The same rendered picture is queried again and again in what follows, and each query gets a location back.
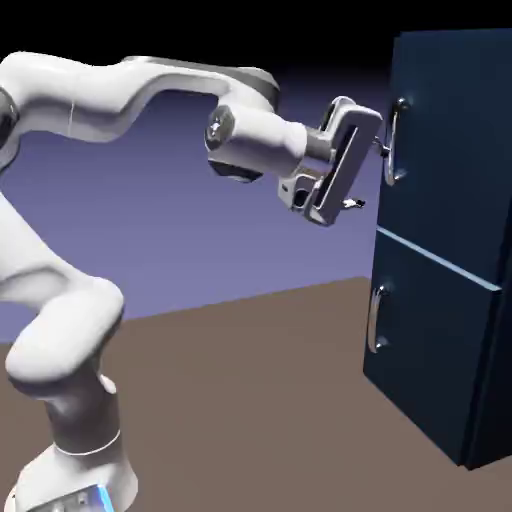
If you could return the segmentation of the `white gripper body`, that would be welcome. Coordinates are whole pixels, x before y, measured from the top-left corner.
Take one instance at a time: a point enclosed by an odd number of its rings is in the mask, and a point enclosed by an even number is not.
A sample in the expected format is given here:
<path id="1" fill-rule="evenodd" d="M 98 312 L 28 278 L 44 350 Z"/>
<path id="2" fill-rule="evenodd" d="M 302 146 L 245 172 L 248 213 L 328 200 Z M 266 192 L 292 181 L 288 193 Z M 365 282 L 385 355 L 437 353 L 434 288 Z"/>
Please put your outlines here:
<path id="1" fill-rule="evenodd" d="M 305 161 L 321 174 L 306 200 L 308 220 L 335 223 L 381 124 L 379 112 L 338 96 L 321 126 L 307 130 Z"/>

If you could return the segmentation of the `dark blue cabinet door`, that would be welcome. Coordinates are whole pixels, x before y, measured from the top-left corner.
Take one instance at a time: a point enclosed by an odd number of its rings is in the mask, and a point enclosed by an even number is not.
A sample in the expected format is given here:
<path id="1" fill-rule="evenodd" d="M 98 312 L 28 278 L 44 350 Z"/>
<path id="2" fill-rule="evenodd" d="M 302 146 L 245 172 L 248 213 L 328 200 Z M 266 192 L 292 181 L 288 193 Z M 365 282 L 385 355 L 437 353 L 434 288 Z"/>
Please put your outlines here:
<path id="1" fill-rule="evenodd" d="M 389 345 L 366 345 L 364 375 L 455 464 L 509 455 L 509 414 L 489 386 L 501 287 L 378 228 L 371 291 L 384 282 L 378 327 Z"/>
<path id="2" fill-rule="evenodd" d="M 512 28 L 395 41 L 393 167 L 378 224 L 494 286 L 512 252 Z"/>

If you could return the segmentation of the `dark blue cabinet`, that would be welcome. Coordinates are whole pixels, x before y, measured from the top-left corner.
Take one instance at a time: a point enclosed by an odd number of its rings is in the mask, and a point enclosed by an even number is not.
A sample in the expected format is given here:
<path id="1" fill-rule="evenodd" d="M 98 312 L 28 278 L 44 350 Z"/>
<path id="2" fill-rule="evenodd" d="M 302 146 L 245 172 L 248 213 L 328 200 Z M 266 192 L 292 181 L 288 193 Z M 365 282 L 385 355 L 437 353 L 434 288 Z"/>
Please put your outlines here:
<path id="1" fill-rule="evenodd" d="M 363 371 L 454 463 L 512 455 L 512 28 L 394 43 Z"/>

